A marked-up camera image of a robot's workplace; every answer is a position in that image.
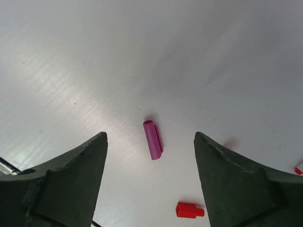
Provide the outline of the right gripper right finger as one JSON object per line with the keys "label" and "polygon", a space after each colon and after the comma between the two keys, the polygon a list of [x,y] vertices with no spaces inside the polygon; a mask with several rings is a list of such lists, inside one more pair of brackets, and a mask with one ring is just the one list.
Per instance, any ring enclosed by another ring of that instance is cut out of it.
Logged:
{"label": "right gripper right finger", "polygon": [[195,134],[196,163],[213,227],[300,227],[303,179]]}

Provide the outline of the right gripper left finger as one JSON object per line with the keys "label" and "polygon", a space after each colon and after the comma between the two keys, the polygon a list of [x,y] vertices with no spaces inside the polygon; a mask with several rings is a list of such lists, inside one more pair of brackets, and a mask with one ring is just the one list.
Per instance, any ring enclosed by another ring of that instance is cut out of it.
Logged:
{"label": "right gripper left finger", "polygon": [[107,134],[17,175],[0,178],[3,227],[89,227],[107,156]]}

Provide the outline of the purple pen cap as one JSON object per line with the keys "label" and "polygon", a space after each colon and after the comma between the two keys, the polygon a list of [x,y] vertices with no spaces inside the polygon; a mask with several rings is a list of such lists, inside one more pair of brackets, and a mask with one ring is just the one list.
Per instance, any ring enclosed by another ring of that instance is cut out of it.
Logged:
{"label": "purple pen cap", "polygon": [[144,121],[143,128],[147,139],[151,159],[157,160],[161,157],[164,151],[159,128],[153,120]]}

